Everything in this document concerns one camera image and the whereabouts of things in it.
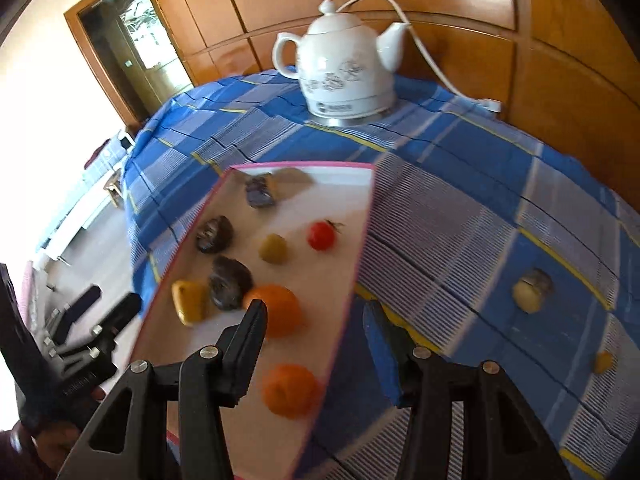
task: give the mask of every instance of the white tray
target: white tray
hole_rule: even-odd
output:
[[[245,199],[248,174],[273,173],[280,199],[273,208],[256,210]],[[206,200],[194,227],[186,235],[158,285],[146,313],[130,360],[154,365],[183,360],[221,332],[240,322],[244,311],[218,312],[187,328],[175,313],[171,284],[178,279],[206,282],[213,257],[195,248],[196,227],[225,215],[233,224],[234,240],[225,256],[251,270],[256,285],[277,283],[298,297],[306,327],[291,336],[266,340],[252,383],[235,409],[222,408],[231,465],[245,480],[283,480],[292,475],[316,412],[288,420],[273,415],[260,398],[260,384],[268,370],[280,363],[307,367],[326,385],[347,319],[364,244],[372,198],[374,167],[346,162],[286,162],[251,164],[231,168],[220,178]],[[317,252],[306,243],[308,226],[318,219],[340,222],[336,245]],[[289,261],[273,266],[258,257],[258,247],[269,233],[286,238]],[[167,429],[178,435],[177,403],[169,403]]]

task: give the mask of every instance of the orange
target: orange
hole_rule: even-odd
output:
[[[253,300],[263,300],[267,306],[267,337],[289,335],[302,325],[300,302],[288,288],[275,284],[256,286],[244,295],[244,308],[248,309]]]
[[[311,412],[319,393],[318,381],[301,365],[278,365],[262,380],[262,402],[271,413],[286,418],[300,418]]]

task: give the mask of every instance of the door frame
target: door frame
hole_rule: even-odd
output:
[[[111,105],[113,105],[113,108],[116,110],[116,112],[122,119],[122,122],[124,122],[128,128],[130,128],[134,132],[137,132],[142,125],[136,119],[135,113],[129,107],[129,105],[127,105],[127,102],[125,101],[124,97],[120,94],[117,86],[112,81],[104,65],[100,61],[100,58],[98,57],[98,54],[95,51],[94,46],[92,45],[91,40],[89,38],[89,35],[86,33],[86,30],[84,29],[84,25],[82,25],[82,21],[80,19],[81,12],[83,12],[85,9],[89,9],[93,7],[99,1],[100,0],[80,0],[73,7],[71,7],[67,12],[65,12],[66,24],[68,25],[69,30],[71,31],[71,35],[76,40],[76,43],[78,44],[78,48],[80,49],[80,52],[82,52],[82,56],[84,57],[84,60],[87,62],[89,69],[91,69],[91,72],[94,74],[94,77],[98,81],[98,84],[104,91],[105,95],[107,96],[107,99],[109,99],[109,101],[111,102]],[[157,7],[158,3],[156,2],[156,0],[151,0],[151,2],[154,4],[154,7],[156,8],[156,12],[158,12],[158,7]],[[160,18],[161,23],[166,29],[169,39],[171,40],[175,48],[174,38],[171,34],[171,31],[166,27],[166,23],[162,19],[162,15],[160,12],[158,12],[158,17]],[[180,62],[184,66],[185,64],[180,56],[180,51],[177,48],[175,49],[175,51],[178,53],[178,58],[180,59]],[[187,70],[187,74],[189,78],[193,80],[193,75],[189,70]]]

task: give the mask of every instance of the white wall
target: white wall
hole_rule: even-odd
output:
[[[95,148],[122,121],[69,31],[80,0],[32,0],[0,46],[0,262],[16,289],[24,264]],[[0,429],[17,420],[0,359]]]

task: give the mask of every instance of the window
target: window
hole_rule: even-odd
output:
[[[133,0],[120,19],[145,68],[153,68],[178,57],[151,0]]]

